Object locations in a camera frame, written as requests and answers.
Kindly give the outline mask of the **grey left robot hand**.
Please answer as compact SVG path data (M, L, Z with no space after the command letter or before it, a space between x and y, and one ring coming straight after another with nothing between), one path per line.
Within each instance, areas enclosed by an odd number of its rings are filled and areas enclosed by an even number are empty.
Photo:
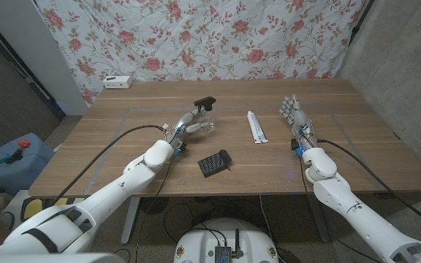
M207 133L212 133L215 130L215 123L203 106L197 106L191 112L186 113L167 133L164 140L174 150L177 150L182 146L184 137L200 129L204 129Z

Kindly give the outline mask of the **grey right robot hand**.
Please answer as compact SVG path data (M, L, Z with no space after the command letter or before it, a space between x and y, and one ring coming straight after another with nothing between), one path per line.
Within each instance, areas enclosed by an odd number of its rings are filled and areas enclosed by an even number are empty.
M294 135L291 140L291 148L298 156L312 148L318 148L319 144L317 138L314 136L314 128L311 119L301 110L300 102L296 95L293 94L291 98L285 97L282 102L282 108L279 110Z

